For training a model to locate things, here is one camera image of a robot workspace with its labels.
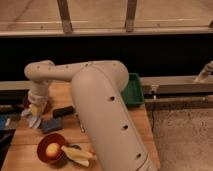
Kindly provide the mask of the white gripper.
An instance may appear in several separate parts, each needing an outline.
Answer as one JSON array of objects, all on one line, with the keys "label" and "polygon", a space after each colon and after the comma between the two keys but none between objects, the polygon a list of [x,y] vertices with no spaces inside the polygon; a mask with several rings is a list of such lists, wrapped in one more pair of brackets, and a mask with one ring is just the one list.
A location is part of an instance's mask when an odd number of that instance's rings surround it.
[{"label": "white gripper", "polygon": [[28,100],[32,103],[29,105],[29,108],[33,115],[38,116],[41,114],[41,108],[38,106],[43,105],[48,100],[48,97],[49,90],[47,87],[36,85],[31,86],[28,91]]}]

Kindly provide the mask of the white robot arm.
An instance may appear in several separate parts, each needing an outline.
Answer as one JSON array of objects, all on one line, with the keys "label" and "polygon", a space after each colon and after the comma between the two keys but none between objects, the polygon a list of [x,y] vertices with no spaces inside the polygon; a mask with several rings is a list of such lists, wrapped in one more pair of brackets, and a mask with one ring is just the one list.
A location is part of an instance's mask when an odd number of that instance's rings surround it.
[{"label": "white robot arm", "polygon": [[36,106],[47,101],[52,81],[71,84],[75,109],[103,171],[157,171],[121,97],[129,81],[122,62],[45,60],[28,64],[24,73],[31,81],[28,99]]}]

